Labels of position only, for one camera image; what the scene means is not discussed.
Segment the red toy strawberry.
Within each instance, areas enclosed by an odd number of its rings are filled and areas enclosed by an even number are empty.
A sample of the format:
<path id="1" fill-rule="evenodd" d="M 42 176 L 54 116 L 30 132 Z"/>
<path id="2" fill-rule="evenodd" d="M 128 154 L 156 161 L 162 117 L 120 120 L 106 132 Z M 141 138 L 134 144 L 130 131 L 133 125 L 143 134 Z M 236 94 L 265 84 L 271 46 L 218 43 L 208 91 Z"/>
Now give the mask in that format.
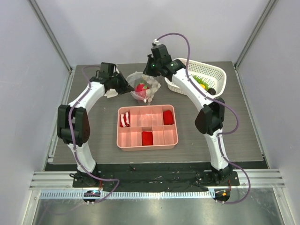
<path id="1" fill-rule="evenodd" d="M 146 82 L 139 82 L 135 84 L 135 94 L 146 98 L 146 90 L 149 89 L 149 85 Z"/>

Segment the clear zip top bag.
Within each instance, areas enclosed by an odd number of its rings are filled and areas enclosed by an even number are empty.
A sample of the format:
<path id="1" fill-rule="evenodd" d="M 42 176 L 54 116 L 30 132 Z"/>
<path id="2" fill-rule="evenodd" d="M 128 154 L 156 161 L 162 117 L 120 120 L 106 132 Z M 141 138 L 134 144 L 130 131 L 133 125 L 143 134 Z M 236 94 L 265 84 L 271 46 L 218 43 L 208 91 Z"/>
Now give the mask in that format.
<path id="1" fill-rule="evenodd" d="M 143 72 L 130 74 L 126 81 L 134 89 L 130 92 L 131 96 L 142 105 L 150 105 L 155 93 L 161 87 L 161 84 L 154 77 L 145 75 Z"/>

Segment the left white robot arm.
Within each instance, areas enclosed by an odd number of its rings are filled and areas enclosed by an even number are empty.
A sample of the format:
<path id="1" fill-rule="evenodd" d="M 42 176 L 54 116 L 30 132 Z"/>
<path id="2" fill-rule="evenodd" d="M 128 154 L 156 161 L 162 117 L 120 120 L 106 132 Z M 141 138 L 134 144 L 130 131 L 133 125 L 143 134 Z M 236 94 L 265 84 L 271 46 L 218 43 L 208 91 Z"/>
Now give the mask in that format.
<path id="1" fill-rule="evenodd" d="M 88 77 L 84 91 L 72 102 L 58 107 L 57 136 L 71 149 L 77 163 L 75 178 L 83 179 L 89 187 L 95 187 L 102 181 L 98 165 L 94 160 L 88 140 L 90 123 L 88 114 L 101 97 L 113 98 L 133 91 L 123 74 L 114 63 L 103 62 L 97 66 L 93 77 Z"/>

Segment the green toy grapes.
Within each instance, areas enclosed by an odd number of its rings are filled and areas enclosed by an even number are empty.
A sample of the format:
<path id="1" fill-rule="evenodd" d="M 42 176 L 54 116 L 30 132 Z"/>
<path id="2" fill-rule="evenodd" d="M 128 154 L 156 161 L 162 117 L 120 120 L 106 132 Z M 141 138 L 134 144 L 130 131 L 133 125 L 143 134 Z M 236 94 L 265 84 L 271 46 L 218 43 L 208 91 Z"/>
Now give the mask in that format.
<path id="1" fill-rule="evenodd" d="M 206 88 L 208 87 L 207 83 L 205 83 L 205 82 L 203 81 L 202 78 L 200 78 L 200 77 L 198 77 L 198 76 L 196 76 L 196 75 L 193 75 L 192 77 L 193 77 L 199 84 L 205 85 Z"/>

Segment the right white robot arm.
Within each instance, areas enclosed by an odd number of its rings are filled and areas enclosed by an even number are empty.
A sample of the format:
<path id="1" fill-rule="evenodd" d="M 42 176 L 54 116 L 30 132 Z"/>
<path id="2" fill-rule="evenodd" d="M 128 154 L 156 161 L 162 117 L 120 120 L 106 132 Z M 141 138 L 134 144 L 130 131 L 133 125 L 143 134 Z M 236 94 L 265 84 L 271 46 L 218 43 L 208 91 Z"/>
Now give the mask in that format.
<path id="1" fill-rule="evenodd" d="M 177 85 L 194 103 L 198 110 L 195 119 L 197 130 L 204 135 L 210 152 L 211 178 L 217 185 L 228 181 L 230 168 L 224 159 L 224 142 L 221 132 L 225 107 L 206 92 L 200 84 L 188 74 L 187 64 L 179 59 L 173 60 L 164 44 L 154 44 L 144 73 L 149 76 L 163 76 Z"/>

